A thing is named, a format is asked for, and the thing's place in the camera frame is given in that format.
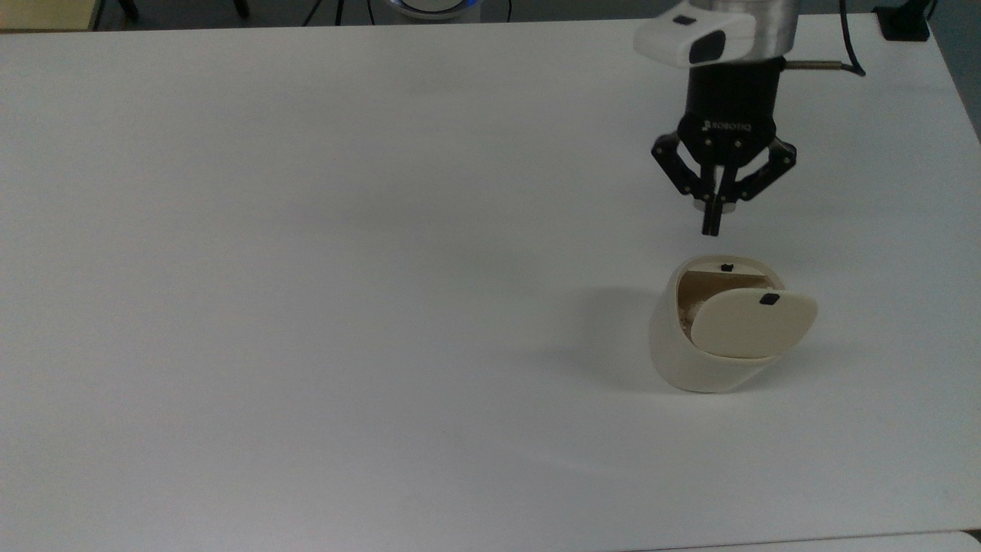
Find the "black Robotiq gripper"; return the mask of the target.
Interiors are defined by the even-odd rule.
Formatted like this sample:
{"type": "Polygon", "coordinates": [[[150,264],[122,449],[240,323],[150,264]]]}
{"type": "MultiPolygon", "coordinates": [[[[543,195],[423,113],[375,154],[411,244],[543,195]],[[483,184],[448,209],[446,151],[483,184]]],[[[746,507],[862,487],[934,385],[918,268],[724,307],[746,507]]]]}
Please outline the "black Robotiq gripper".
{"type": "Polygon", "coordinates": [[[719,235],[723,214],[737,202],[749,202],[796,166],[798,148],[776,137],[773,112],[785,60],[691,67],[676,133],[659,136],[651,148],[672,185],[702,204],[702,235],[719,235]],[[684,144],[700,172],[684,164],[684,144]],[[767,161],[738,178],[766,148],[767,161]],[[715,166],[723,175],[715,193],[715,166]]]}

